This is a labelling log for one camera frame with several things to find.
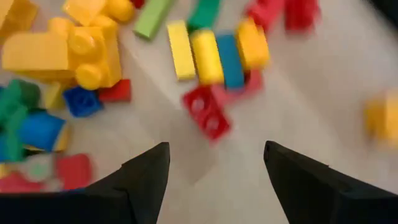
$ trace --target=pink block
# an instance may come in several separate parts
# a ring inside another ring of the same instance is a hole
[[[232,104],[241,98],[249,97],[264,88],[262,75],[259,70],[250,71],[246,74],[248,78],[242,90],[231,91],[222,85],[212,85],[211,92],[220,108]]]

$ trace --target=light green block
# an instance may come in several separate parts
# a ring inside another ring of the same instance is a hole
[[[151,40],[159,30],[170,6],[175,0],[149,0],[141,11],[134,32]]]

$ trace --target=yellow block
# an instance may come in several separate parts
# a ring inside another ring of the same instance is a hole
[[[69,36],[70,58],[76,80],[87,90],[109,88],[120,81],[117,33],[101,27],[76,27]]]
[[[0,0],[0,45],[11,34],[29,30],[36,14],[29,0]]]
[[[203,85],[223,83],[223,67],[221,66],[216,37],[213,31],[196,31],[192,37],[192,47],[200,83]]]
[[[266,35],[253,19],[243,20],[237,31],[238,49],[245,71],[264,68],[269,59]]]
[[[62,93],[67,85],[60,82],[53,82],[44,92],[44,107],[47,110],[60,110],[65,107],[65,100]]]
[[[170,46],[174,58],[175,73],[179,80],[195,78],[191,45],[185,21],[175,21],[167,25]]]

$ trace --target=red block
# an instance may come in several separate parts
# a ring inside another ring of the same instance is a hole
[[[308,31],[320,15],[317,0],[288,0],[285,8],[285,28],[291,31]]]
[[[212,85],[211,92],[220,108],[234,103],[243,98],[247,98],[264,88],[261,71],[253,70],[245,74],[245,85],[242,90],[227,90],[223,85]]]
[[[59,158],[55,167],[64,190],[86,187],[93,179],[90,158],[86,154]]]
[[[188,92],[182,101],[199,128],[212,141],[229,131],[230,124],[217,105],[209,86],[199,86]]]
[[[284,10],[285,0],[257,0],[250,3],[246,15],[253,18],[254,22],[268,32],[275,20]]]
[[[111,88],[98,90],[98,99],[101,102],[131,101],[131,82],[128,79],[120,80]]]
[[[1,193],[37,193],[43,187],[43,183],[33,183],[25,180],[20,172],[12,172],[7,177],[0,179]]]

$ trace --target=blue block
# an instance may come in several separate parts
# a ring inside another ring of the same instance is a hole
[[[228,89],[236,90],[244,87],[244,72],[233,34],[216,36],[218,53],[223,65],[224,82]]]
[[[69,111],[75,117],[86,117],[102,110],[103,105],[94,91],[85,90],[78,86],[63,93]]]
[[[23,120],[18,136],[24,145],[52,152],[64,124],[65,120],[39,111]]]

